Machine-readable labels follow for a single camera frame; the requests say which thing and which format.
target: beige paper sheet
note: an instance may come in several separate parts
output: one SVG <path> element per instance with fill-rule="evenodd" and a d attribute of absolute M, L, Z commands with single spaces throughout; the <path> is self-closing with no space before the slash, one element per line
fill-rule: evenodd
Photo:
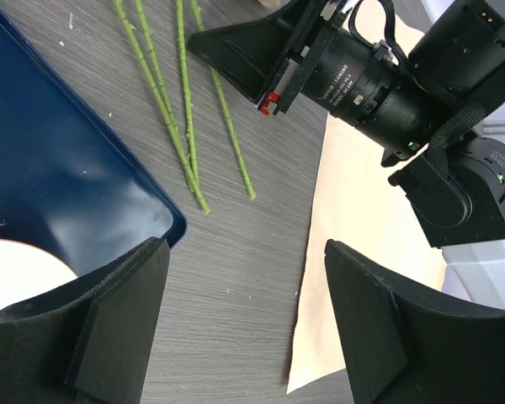
<path fill-rule="evenodd" d="M 358 29 L 369 41 L 383 38 L 385 15 L 365 0 Z M 397 19 L 396 38 L 406 53 L 423 34 Z M 324 247 L 330 238 L 437 290 L 444 281 L 441 252 L 428 246 L 400 188 L 382 168 L 383 149 L 341 120 L 329 117 L 312 207 L 309 245 L 293 342 L 288 392 L 345 368 L 327 288 Z"/>

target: wood grain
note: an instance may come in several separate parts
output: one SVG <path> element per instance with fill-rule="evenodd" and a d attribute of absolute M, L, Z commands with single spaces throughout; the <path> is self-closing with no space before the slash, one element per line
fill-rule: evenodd
<path fill-rule="evenodd" d="M 132 2 L 126 3 L 132 12 Z M 183 128 L 174 1 L 144 3 Z M 190 34 L 194 24 L 185 3 Z M 207 28 L 266 13 L 256 0 L 200 4 Z M 426 21 L 418 5 L 412 17 Z M 173 250 L 142 402 L 352 402 L 343 372 L 285 395 L 326 113 L 300 96 L 287 115 L 265 118 L 225 83 L 258 193 L 251 202 L 210 72 L 191 59 L 199 170 L 213 210 L 204 215 L 187 190 L 112 2 L 0 0 L 0 8 L 110 123 L 189 218 L 189 233 Z"/>

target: green stem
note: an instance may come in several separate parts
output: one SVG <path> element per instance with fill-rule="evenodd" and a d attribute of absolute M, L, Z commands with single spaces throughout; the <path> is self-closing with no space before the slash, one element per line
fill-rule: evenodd
<path fill-rule="evenodd" d="M 189 69 L 187 68 L 187 52 L 185 49 L 185 30 L 183 22 L 183 0 L 177 0 L 176 13 L 178 15 L 178 46 L 179 65 L 182 69 L 183 97 L 185 101 L 185 115 L 187 117 L 187 139 L 189 139 L 189 152 L 191 154 L 191 168 L 196 180 L 199 182 L 199 164 L 196 155 L 196 144 L 194 139 L 193 123 L 193 100 L 191 98 L 191 87 L 189 85 Z"/>
<path fill-rule="evenodd" d="M 127 19 L 127 15 L 125 14 L 124 10 L 124 5 L 123 5 L 123 0 L 114 0 L 114 6 L 116 7 L 116 12 L 118 13 L 118 16 L 120 17 L 120 21 L 124 25 L 125 32 L 127 34 L 127 37 L 129 38 L 129 41 L 131 43 L 131 47 L 133 48 L 133 51 L 136 54 L 136 59 L 138 60 L 139 64 L 141 65 L 142 71 L 144 72 L 144 75 L 146 76 L 146 80 L 148 81 L 148 84 L 150 86 L 151 92 L 153 93 L 153 96 L 156 100 L 157 107 L 159 108 L 162 118 L 167 126 L 170 126 L 170 117 L 168 116 L 168 111 L 167 108 L 165 107 L 165 103 L 162 101 L 161 94 L 159 93 L 157 89 L 157 84 L 155 83 L 155 80 L 153 79 L 152 72 L 150 72 L 150 67 L 148 66 L 146 59 L 144 58 L 144 55 L 142 53 L 142 49 L 136 40 L 135 33 L 133 32 L 133 25 L 129 22 Z M 187 155 L 185 153 L 185 150 L 183 149 L 183 144 L 181 142 L 181 139 L 177 134 L 173 131 L 170 130 L 170 137 L 172 138 L 172 142 L 174 146 L 176 147 L 176 152 L 178 153 L 178 157 L 180 162 L 183 165 L 183 170 L 185 171 L 185 177 L 188 179 L 188 181 L 192 184 L 193 192 L 194 195 L 196 196 L 196 199 L 199 201 L 200 207 L 205 213 L 210 212 L 210 207 L 208 203 L 206 202 L 204 195 L 202 194 L 202 191 L 199 188 L 199 185 L 196 183 L 194 180 L 194 175 L 191 170 L 191 166 L 189 165 L 189 161 L 187 160 Z"/>
<path fill-rule="evenodd" d="M 191 0 L 191 6 L 193 8 L 194 20 L 196 21 L 198 29 L 200 31 L 204 31 L 204 24 L 202 23 L 202 8 L 200 8 L 200 6 L 198 5 L 197 0 Z M 225 93 L 222 89 L 221 79 L 219 77 L 219 73 L 213 67 L 211 68 L 211 76 L 213 77 L 213 83 L 215 84 L 217 95 L 219 96 L 219 100 L 221 101 L 222 112 L 223 115 L 225 115 L 226 126 L 228 127 L 228 132 L 230 133 L 230 138 L 232 141 L 232 145 L 234 146 L 234 151 L 236 152 L 237 163 L 239 164 L 239 168 L 242 170 L 243 182 L 245 183 L 245 187 L 247 188 L 249 198 L 255 199 L 256 192 L 254 192 L 253 184 L 251 183 L 251 179 L 249 178 L 249 174 L 247 172 L 245 158 L 243 157 L 242 149 L 239 146 L 239 140 L 237 139 L 236 129 L 234 128 L 234 122 L 230 114 L 230 109 L 228 108 Z"/>
<path fill-rule="evenodd" d="M 146 13 L 144 12 L 144 7 L 142 6 L 142 0 L 135 0 L 136 13 L 138 14 L 138 19 L 141 22 L 142 34 L 144 35 L 144 41 L 146 42 L 146 48 L 148 49 L 148 54 L 150 55 L 151 68 L 155 72 L 155 77 L 157 79 L 157 85 L 159 87 L 158 91 L 161 95 L 162 101 L 165 104 L 165 108 L 168 112 L 168 117 L 170 118 L 170 125 L 168 126 L 168 131 L 174 131 L 175 136 L 179 136 L 179 128 L 176 119 L 174 118 L 174 112 L 172 110 L 172 105 L 170 104 L 170 97 L 168 96 L 167 85 L 165 83 L 164 76 L 161 72 L 161 67 L 159 64 L 159 58 L 155 51 L 155 46 L 152 41 L 152 29 L 148 24 L 146 18 Z M 193 184 L 189 178 L 186 177 L 187 185 L 189 190 L 193 192 Z"/>

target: dark blue tray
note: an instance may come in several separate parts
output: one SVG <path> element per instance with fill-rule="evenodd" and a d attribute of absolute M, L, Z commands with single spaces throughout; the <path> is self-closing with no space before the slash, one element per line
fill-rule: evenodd
<path fill-rule="evenodd" d="M 118 136 L 0 11 L 0 237 L 78 275 L 187 222 Z"/>

